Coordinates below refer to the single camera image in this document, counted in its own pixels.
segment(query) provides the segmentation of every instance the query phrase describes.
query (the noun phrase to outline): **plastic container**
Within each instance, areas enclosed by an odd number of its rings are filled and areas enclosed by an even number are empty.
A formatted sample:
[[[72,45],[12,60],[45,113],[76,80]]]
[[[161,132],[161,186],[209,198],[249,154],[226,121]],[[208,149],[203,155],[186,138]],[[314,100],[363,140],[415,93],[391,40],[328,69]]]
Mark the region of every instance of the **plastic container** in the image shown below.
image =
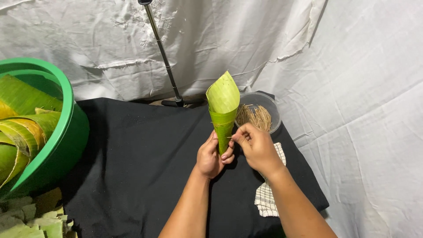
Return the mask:
[[[279,128],[280,122],[282,121],[280,117],[280,111],[275,101],[271,97],[258,92],[241,94],[239,104],[252,104],[251,106],[248,106],[248,108],[252,111],[254,111],[255,108],[258,108],[259,105],[264,107],[272,117],[272,125],[270,126],[269,134],[272,134]]]
[[[0,77],[5,74],[63,100],[63,108],[44,148],[20,176],[0,189],[2,199],[37,194],[49,189],[80,159],[89,134],[87,116],[74,101],[69,80],[56,66],[34,58],[12,58],[0,61]]]

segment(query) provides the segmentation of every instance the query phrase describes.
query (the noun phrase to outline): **left hand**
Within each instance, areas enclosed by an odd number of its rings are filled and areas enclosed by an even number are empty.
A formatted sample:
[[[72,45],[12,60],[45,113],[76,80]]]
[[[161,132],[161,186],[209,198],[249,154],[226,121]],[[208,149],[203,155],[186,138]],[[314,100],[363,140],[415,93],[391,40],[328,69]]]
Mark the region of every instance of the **left hand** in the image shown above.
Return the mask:
[[[207,141],[198,149],[195,168],[199,170],[201,175],[208,179],[216,177],[222,171],[225,164],[232,163],[235,158],[235,155],[232,154],[234,146],[232,140],[229,141],[228,149],[222,156],[219,155],[217,144],[217,134],[213,130]]]

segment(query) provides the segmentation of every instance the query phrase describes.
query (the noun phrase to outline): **forearm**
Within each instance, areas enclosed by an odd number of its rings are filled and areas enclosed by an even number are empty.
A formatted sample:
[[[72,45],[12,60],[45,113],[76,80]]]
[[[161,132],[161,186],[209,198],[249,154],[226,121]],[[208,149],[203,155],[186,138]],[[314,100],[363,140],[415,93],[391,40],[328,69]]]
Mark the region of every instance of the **forearm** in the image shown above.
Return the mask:
[[[201,238],[206,236],[210,180],[196,167],[191,172],[178,204],[159,238]]]
[[[288,238],[336,235],[283,167],[268,177],[283,230]]]

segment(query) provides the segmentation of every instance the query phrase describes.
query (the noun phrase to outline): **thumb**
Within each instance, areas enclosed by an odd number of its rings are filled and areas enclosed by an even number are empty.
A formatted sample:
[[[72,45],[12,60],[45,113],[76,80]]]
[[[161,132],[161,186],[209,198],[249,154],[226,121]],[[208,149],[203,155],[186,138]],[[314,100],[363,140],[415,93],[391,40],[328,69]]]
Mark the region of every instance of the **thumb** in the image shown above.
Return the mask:
[[[250,143],[243,135],[234,134],[232,135],[232,139],[241,146],[242,150],[246,151],[251,149]]]
[[[204,149],[207,152],[213,152],[216,149],[217,144],[219,143],[219,140],[217,139],[216,132],[212,132],[212,136],[210,141],[207,143],[207,145],[204,147]]]

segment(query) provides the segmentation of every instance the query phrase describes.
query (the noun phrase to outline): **white cloth backdrop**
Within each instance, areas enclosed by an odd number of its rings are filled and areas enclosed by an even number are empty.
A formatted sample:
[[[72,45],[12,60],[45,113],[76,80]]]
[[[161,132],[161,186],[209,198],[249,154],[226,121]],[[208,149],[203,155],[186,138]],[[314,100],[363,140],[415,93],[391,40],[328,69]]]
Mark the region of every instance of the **white cloth backdrop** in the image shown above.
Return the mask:
[[[276,95],[339,237],[423,237],[423,2],[328,0],[308,46],[323,6],[154,0],[152,8],[185,95],[227,69],[241,90]],[[0,59],[18,56],[57,65],[77,100],[172,92],[135,0],[2,0]]]

